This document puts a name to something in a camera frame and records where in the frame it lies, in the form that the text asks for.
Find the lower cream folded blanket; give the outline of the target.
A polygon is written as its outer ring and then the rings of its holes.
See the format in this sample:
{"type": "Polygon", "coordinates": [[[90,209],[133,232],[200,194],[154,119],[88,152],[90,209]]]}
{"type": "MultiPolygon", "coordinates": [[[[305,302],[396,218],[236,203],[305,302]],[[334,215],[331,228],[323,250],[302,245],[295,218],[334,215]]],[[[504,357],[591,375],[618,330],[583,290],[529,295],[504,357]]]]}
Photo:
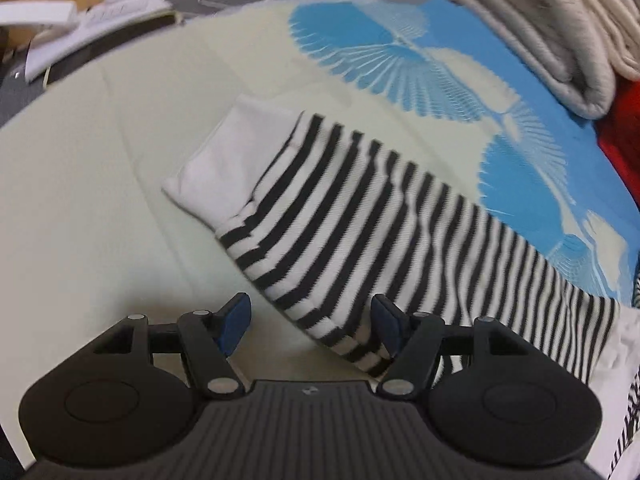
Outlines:
{"type": "Polygon", "coordinates": [[[610,110],[639,78],[639,0],[452,0],[472,10],[574,114],[610,110]]]}

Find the blue floral bed sheet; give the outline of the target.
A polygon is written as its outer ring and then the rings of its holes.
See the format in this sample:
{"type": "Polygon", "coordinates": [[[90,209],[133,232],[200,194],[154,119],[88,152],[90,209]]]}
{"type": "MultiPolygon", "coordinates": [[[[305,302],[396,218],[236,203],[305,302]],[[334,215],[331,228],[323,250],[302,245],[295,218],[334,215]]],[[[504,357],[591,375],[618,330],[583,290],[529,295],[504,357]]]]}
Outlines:
{"type": "Polygon", "coordinates": [[[639,474],[639,214],[591,122],[448,0],[286,0],[161,32],[1,131],[1,425],[119,318],[254,302],[246,378],[376,377],[370,303],[498,318],[639,474]]]}

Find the striped black white hooded sweater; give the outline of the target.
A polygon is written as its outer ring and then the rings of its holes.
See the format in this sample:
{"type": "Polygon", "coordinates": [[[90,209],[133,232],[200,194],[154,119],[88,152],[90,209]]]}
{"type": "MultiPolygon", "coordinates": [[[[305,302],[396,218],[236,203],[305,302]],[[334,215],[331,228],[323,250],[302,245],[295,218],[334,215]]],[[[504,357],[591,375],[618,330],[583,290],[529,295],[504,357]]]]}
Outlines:
{"type": "Polygon", "coordinates": [[[639,313],[602,292],[578,237],[538,252],[370,136],[248,96],[164,190],[297,326],[372,376],[391,361],[375,295],[449,324],[496,318],[597,395],[590,465],[638,477],[639,313]]]}

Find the white power strip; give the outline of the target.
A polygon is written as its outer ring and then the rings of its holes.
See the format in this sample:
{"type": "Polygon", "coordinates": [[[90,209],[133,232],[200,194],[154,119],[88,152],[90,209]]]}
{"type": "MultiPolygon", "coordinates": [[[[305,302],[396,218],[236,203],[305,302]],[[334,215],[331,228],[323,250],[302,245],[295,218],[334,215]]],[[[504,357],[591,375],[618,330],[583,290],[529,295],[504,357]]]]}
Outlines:
{"type": "Polygon", "coordinates": [[[114,32],[175,15],[168,0],[102,0],[83,11],[73,0],[17,0],[1,5],[3,27],[37,31],[27,48],[26,82],[114,32]]]}

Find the red folded blanket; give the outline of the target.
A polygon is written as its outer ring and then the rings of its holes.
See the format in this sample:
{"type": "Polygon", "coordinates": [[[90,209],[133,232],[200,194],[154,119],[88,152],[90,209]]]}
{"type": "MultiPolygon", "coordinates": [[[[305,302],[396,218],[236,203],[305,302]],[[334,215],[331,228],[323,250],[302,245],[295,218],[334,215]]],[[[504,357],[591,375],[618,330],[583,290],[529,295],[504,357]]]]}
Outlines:
{"type": "Polygon", "coordinates": [[[608,114],[596,123],[600,149],[636,205],[640,198],[640,87],[620,78],[608,114]]]}

